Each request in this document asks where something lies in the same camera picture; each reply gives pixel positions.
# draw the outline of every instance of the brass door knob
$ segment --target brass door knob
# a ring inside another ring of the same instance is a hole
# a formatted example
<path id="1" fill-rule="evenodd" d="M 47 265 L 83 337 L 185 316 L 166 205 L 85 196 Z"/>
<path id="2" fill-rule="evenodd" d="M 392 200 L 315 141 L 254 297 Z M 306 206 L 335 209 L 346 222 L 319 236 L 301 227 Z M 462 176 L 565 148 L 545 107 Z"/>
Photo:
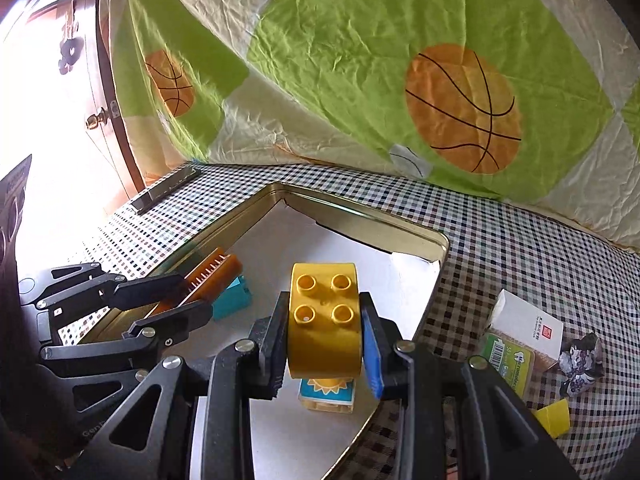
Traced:
<path id="1" fill-rule="evenodd" d="M 97 114 L 92 114 L 86 118 L 84 125 L 87 130 L 95 130 L 100 123 L 106 124 L 109 116 L 107 115 L 107 110 L 100 107 Z"/>

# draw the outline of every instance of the crumpled plastic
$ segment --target crumpled plastic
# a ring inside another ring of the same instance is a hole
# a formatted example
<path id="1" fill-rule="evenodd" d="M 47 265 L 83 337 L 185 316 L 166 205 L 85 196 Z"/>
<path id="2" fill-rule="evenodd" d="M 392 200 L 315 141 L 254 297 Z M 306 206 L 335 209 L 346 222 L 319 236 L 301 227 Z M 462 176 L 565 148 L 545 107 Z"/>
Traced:
<path id="1" fill-rule="evenodd" d="M 604 377 L 602 342 L 591 332 L 582 339 L 562 345 L 558 365 L 567 380 L 560 385 L 560 395 L 577 397 Z"/>

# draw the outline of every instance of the basketball print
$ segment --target basketball print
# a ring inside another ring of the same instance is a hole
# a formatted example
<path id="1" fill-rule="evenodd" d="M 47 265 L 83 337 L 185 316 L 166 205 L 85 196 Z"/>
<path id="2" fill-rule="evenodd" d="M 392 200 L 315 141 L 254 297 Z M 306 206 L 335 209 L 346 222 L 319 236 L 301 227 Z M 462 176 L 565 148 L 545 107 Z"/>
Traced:
<path id="1" fill-rule="evenodd" d="M 171 115 L 179 117 L 187 113 L 193 105 L 195 94 L 182 66 L 164 50 L 146 56 L 145 65 Z"/>
<path id="2" fill-rule="evenodd" d="M 493 174 L 515 158 L 522 130 L 509 81 L 456 44 L 420 52 L 406 74 L 409 114 L 424 141 L 451 164 Z"/>

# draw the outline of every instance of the checkered tablecloth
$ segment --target checkered tablecloth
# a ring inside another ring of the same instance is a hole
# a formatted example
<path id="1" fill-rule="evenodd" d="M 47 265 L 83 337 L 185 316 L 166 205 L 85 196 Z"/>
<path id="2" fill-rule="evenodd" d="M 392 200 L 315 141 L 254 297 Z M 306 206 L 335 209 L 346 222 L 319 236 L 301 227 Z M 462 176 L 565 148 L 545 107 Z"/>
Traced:
<path id="1" fill-rule="evenodd" d="M 75 261 L 100 261 L 145 276 L 185 241 L 270 182 L 337 194 L 443 232 L 451 242 L 442 282 L 422 329 L 436 354 L 474 349 L 502 288 L 564 322 L 565 337 L 595 330 L 606 376 L 571 399 L 572 428 L 557 442 L 585 479 L 604 478 L 640 424 L 640 258 L 591 235 L 491 200 L 404 178 L 321 166 L 199 166 L 202 176 L 144 216 L 126 205 L 84 244 Z M 72 344 L 102 313 L 63 333 Z M 561 375 L 534 374 L 526 401 L 559 399 Z M 384 404 L 339 478 L 386 479 L 395 457 L 394 403 Z"/>

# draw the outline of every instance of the metal screw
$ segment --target metal screw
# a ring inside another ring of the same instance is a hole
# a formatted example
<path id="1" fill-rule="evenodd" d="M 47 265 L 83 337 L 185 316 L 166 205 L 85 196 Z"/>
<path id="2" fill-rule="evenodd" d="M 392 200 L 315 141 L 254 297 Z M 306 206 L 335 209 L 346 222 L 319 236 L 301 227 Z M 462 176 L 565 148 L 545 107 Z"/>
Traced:
<path id="1" fill-rule="evenodd" d="M 138 370 L 136 372 L 136 380 L 139 383 L 141 383 L 145 379 L 145 377 L 148 375 L 149 375 L 149 372 L 147 372 L 146 370 Z"/>
<path id="2" fill-rule="evenodd" d="M 481 355 L 473 355 L 469 358 L 469 366 L 476 370 L 484 370 L 488 364 L 487 360 Z"/>
<path id="3" fill-rule="evenodd" d="M 177 355 L 170 355 L 169 357 L 165 357 L 162 361 L 162 366 L 167 370 L 171 370 L 172 368 L 177 368 L 180 366 L 182 359 L 180 359 Z"/>
<path id="4" fill-rule="evenodd" d="M 255 343 L 250 339 L 241 339 L 236 343 L 236 350 L 243 354 L 250 352 L 251 350 L 254 349 L 254 347 L 255 347 Z"/>
<path id="5" fill-rule="evenodd" d="M 156 335 L 156 329 L 153 328 L 152 326 L 145 326 L 140 333 L 144 336 L 144 337 L 148 337 L 148 338 L 152 338 L 153 336 Z"/>
<path id="6" fill-rule="evenodd" d="M 415 350 L 415 343 L 413 341 L 407 341 L 406 339 L 401 339 L 396 341 L 396 349 L 403 354 L 408 354 Z"/>

